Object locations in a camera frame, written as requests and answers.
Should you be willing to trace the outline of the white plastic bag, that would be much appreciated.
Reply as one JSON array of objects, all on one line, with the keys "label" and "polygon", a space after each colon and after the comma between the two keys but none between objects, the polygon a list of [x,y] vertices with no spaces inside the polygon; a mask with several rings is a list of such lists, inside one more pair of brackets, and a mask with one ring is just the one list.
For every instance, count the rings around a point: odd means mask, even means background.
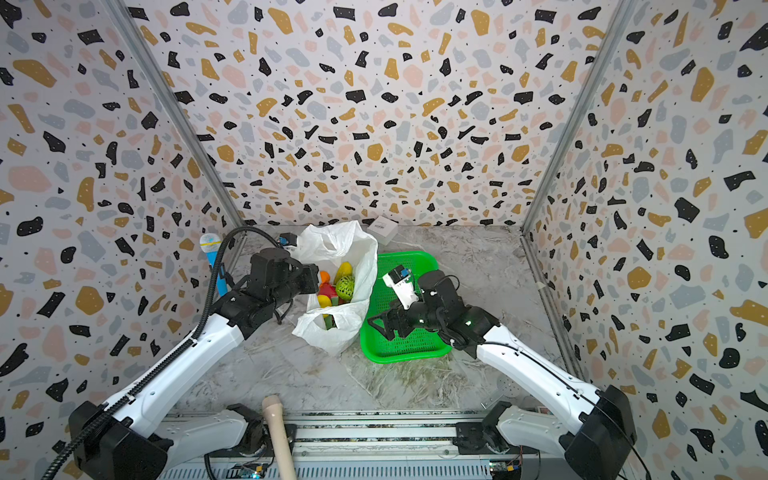
[{"label": "white plastic bag", "polygon": [[377,278],[378,242],[357,221],[309,226],[297,238],[291,256],[314,264],[319,272],[307,294],[306,311],[293,334],[332,356],[356,338],[366,319]]}]

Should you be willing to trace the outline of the yellow banana toy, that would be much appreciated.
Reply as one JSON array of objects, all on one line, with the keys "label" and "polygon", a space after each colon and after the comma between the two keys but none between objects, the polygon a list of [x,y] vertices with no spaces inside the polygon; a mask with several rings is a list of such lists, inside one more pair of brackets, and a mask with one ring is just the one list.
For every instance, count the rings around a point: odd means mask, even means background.
[{"label": "yellow banana toy", "polygon": [[334,283],[338,283],[342,278],[350,277],[354,275],[354,270],[352,265],[349,262],[343,262],[335,275]]}]

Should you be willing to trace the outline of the green round fruit toy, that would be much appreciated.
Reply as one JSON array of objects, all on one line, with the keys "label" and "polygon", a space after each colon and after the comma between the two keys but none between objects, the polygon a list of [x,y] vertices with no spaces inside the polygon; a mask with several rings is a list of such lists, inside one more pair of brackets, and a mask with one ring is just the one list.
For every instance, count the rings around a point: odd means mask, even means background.
[{"label": "green round fruit toy", "polygon": [[353,276],[342,278],[335,284],[337,295],[341,301],[350,302],[354,295],[355,279]]}]

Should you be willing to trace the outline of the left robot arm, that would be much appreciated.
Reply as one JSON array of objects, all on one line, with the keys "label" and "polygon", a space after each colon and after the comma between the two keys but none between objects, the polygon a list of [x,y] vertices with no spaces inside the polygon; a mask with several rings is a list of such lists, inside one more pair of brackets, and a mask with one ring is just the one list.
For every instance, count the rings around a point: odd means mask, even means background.
[{"label": "left robot arm", "polygon": [[248,276],[219,297],[198,326],[154,367],[100,405],[80,405],[69,418],[72,458],[93,479],[156,479],[188,460],[216,451],[249,455],[265,448],[262,416],[242,405],[188,423],[164,419],[178,400],[280,307],[319,289],[319,269],[282,248],[251,258]]}]

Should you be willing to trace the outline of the yellow lemon toy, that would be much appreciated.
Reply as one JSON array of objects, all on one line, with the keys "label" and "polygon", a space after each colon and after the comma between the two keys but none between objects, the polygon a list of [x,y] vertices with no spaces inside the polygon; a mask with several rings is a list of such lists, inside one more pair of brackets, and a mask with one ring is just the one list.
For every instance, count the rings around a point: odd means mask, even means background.
[{"label": "yellow lemon toy", "polygon": [[328,296],[318,295],[317,300],[321,308],[329,308],[332,306],[332,301]]}]

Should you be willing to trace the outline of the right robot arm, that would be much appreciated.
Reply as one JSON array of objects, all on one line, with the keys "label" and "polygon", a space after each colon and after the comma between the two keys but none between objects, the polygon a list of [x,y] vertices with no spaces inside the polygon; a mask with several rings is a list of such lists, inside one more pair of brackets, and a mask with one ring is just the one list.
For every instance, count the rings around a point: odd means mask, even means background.
[{"label": "right robot arm", "polygon": [[562,457],[582,479],[618,479],[637,440],[629,400],[620,389],[601,390],[530,349],[499,319],[466,304],[451,277],[433,270],[414,279],[397,266],[384,274],[396,298],[368,323],[387,340],[417,329],[437,334],[522,387],[546,414],[498,402],[480,422],[458,426],[457,447],[506,454],[530,447]]}]

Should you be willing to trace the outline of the pink dragon fruit toy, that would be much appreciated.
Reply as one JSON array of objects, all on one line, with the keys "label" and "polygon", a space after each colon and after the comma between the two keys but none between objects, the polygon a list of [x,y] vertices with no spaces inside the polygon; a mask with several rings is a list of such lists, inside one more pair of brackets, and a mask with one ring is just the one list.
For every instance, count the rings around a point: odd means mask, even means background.
[{"label": "pink dragon fruit toy", "polygon": [[339,305],[339,297],[336,294],[332,294],[330,296],[319,294],[317,296],[318,304],[321,308],[330,308],[332,306],[338,306]]}]

